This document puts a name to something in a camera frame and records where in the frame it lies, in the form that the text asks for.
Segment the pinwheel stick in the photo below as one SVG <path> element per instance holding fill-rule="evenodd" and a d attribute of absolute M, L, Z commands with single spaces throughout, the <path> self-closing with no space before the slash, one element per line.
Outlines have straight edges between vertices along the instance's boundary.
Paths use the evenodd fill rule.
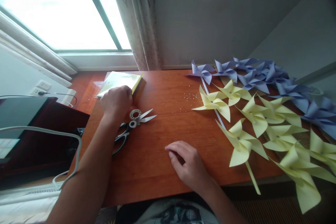
<path fill-rule="evenodd" d="M 250 174 L 250 177 L 251 177 L 252 183 L 254 185 L 255 191 L 257 192 L 258 195 L 261 195 L 259 187 L 258 187 L 258 184 L 256 182 L 256 179 L 255 179 L 255 177 L 254 177 L 254 175 L 252 173 L 249 161 L 246 161 L 245 164 L 246 164 L 247 170 L 248 170 L 248 172 Z"/>
<path fill-rule="evenodd" d="M 206 93 L 207 93 L 207 95 L 208 95 L 208 94 L 209 94 L 209 90 L 208 90 L 208 88 L 206 87 L 207 85 L 205 84 L 205 81 L 204 81 L 203 77 L 201 77 L 201 80 L 202 80 L 204 89 L 205 89 L 205 91 L 206 91 Z M 218 120 L 219 120 L 221 126 L 222 126 L 224 129 L 226 129 L 225 126 L 224 126 L 224 123 L 223 123 L 223 121 L 222 121 L 222 119 L 221 119 L 221 117 L 220 117 L 220 115 L 218 114 L 218 111 L 217 111 L 216 109 L 215 109 L 215 113 L 216 113 L 216 115 L 217 115 L 217 117 L 218 117 Z"/>

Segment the window pane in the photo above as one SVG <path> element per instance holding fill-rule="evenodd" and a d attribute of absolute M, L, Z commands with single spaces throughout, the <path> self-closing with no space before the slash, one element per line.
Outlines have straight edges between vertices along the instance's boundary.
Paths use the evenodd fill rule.
<path fill-rule="evenodd" d="M 92 0 L 0 0 L 55 50 L 117 49 Z"/>
<path fill-rule="evenodd" d="M 131 49 L 116 0 L 100 0 L 100 2 L 119 40 L 121 48 Z"/>

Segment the purple paper pinwheel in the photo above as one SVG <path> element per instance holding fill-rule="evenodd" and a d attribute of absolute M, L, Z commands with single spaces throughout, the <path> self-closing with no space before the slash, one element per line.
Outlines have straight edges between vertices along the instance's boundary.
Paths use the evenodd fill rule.
<path fill-rule="evenodd" d="M 230 79 L 235 79 L 237 83 L 237 72 L 231 67 L 236 65 L 235 61 L 229 61 L 221 64 L 219 61 L 215 60 L 218 73 L 214 73 L 213 76 L 228 76 Z"/>
<path fill-rule="evenodd" d="M 281 98 L 284 96 L 293 97 L 291 101 L 294 105 L 300 109 L 303 113 L 306 113 L 309 107 L 308 100 L 308 91 L 311 89 L 310 87 L 304 85 L 294 85 L 295 78 L 284 79 L 278 78 L 275 80 L 275 85 L 279 91 L 278 96 L 270 96 L 272 98 Z"/>
<path fill-rule="evenodd" d="M 238 79 L 241 81 L 241 83 L 244 85 L 243 88 L 246 90 L 250 90 L 252 88 L 256 88 L 259 89 L 267 94 L 269 94 L 269 90 L 268 87 L 266 85 L 266 82 L 264 82 L 263 80 L 259 80 L 256 78 L 256 70 L 253 70 L 251 72 L 249 72 L 246 75 L 238 75 Z"/>
<path fill-rule="evenodd" d="M 309 105 L 305 115 L 301 116 L 301 119 L 319 126 L 322 130 L 324 130 L 327 134 L 336 140 L 335 107 L 333 105 L 330 106 L 330 104 L 332 105 L 331 101 L 328 98 L 323 97 L 322 105 L 319 108 L 313 100 Z"/>
<path fill-rule="evenodd" d="M 278 78 L 289 78 L 288 73 L 278 67 L 274 61 L 270 60 L 260 60 L 263 61 L 261 64 L 255 67 L 257 73 L 255 75 L 256 79 L 265 80 L 267 84 L 274 84 L 275 80 Z"/>
<path fill-rule="evenodd" d="M 233 57 L 233 59 L 236 62 L 236 68 L 241 69 L 241 70 L 245 70 L 246 72 L 250 72 L 250 71 L 255 70 L 255 68 L 251 65 L 259 62 L 258 59 L 254 59 L 254 58 L 239 60 L 239 59 Z"/>
<path fill-rule="evenodd" d="M 333 102 L 325 96 L 322 97 L 320 110 L 334 113 L 336 116 L 336 106 L 333 105 Z"/>
<path fill-rule="evenodd" d="M 196 66 L 194 60 L 192 60 L 191 67 L 193 73 L 189 75 L 203 77 L 206 83 L 210 85 L 212 79 L 212 75 L 210 72 L 215 71 L 215 69 L 212 66 L 210 66 L 209 64 Z"/>

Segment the power cord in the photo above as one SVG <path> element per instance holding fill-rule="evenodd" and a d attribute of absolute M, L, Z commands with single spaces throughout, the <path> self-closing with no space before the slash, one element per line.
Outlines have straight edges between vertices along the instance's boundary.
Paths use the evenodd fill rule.
<path fill-rule="evenodd" d="M 77 97 L 74 96 L 74 95 L 72 95 L 72 94 L 47 93 L 47 92 L 42 92 L 42 91 L 38 92 L 38 95 L 40 95 L 40 96 L 45 95 L 45 94 L 55 94 L 55 95 L 58 95 L 58 94 L 59 94 L 59 95 L 69 95 L 69 96 L 73 96 L 73 97 L 75 98 L 75 104 L 74 104 L 74 105 L 72 105 L 70 102 L 67 102 L 67 101 L 64 101 L 64 100 L 61 100 L 61 99 L 59 99 L 59 100 L 61 100 L 61 101 L 63 101 L 63 102 L 66 102 L 66 103 L 69 103 L 71 107 L 74 107 L 74 106 L 76 105 L 76 103 L 77 103 Z M 0 98 L 1 98 L 1 97 L 6 97 L 6 96 L 35 97 L 35 96 L 5 95 L 5 96 L 0 96 Z"/>
<path fill-rule="evenodd" d="M 40 92 L 38 92 L 38 95 L 40 95 L 40 96 L 42 96 L 42 95 L 46 95 L 46 94 L 54 94 L 54 95 L 69 95 L 69 96 L 73 96 L 74 98 L 75 98 L 75 104 L 74 104 L 74 106 L 76 105 L 76 103 L 77 103 L 77 97 L 76 96 L 74 96 L 74 95 L 72 95 L 72 94 L 61 94 L 61 93 L 47 93 L 47 92 L 42 92 L 42 91 L 40 91 Z"/>
<path fill-rule="evenodd" d="M 66 172 L 63 172 L 59 175 L 57 175 L 53 180 L 52 180 L 52 183 L 54 184 L 55 188 L 57 190 L 61 190 L 63 188 L 63 186 L 65 185 L 65 183 L 72 177 L 74 176 L 74 174 L 77 172 L 78 170 L 78 164 L 79 164 L 79 153 L 81 151 L 81 148 L 82 148 L 82 139 L 80 136 L 77 136 L 75 134 L 70 134 L 70 133 L 65 133 L 65 132 L 59 132 L 59 131 L 53 131 L 53 130 L 50 130 L 50 129 L 44 129 L 44 128 L 39 128 L 39 127 L 32 127 L 32 126 L 14 126 L 14 127 L 7 127 L 7 128 L 1 128 L 0 129 L 0 132 L 4 132 L 4 131 L 13 131 L 13 130 L 32 130 L 32 131 L 39 131 L 39 132 L 43 132 L 43 133 L 49 133 L 49 134 L 54 134 L 54 135 L 63 135 L 63 136 L 66 136 L 66 137 L 74 137 L 78 140 L 78 148 L 77 148 L 77 152 L 76 152 L 76 165 L 75 165 L 75 169 L 74 171 L 69 175 L 69 177 L 67 177 L 63 184 L 61 185 L 61 187 L 59 188 L 57 186 L 57 183 L 56 183 L 56 179 L 59 177 L 59 176 L 62 176 L 66 173 L 68 173 L 69 171 L 66 171 Z"/>

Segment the person's right hand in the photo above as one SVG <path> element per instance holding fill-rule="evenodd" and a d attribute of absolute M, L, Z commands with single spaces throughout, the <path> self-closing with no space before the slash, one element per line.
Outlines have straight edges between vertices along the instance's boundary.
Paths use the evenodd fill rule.
<path fill-rule="evenodd" d="M 132 89 L 128 86 L 115 87 L 110 89 L 100 99 L 104 110 L 103 121 L 122 121 L 132 105 Z"/>
<path fill-rule="evenodd" d="M 178 177 L 191 190 L 202 195 L 204 189 L 213 184 L 214 181 L 206 171 L 201 156 L 190 144 L 177 141 L 167 145 L 164 149 L 169 151 L 172 166 Z M 184 159 L 184 164 L 180 163 L 175 153 Z"/>

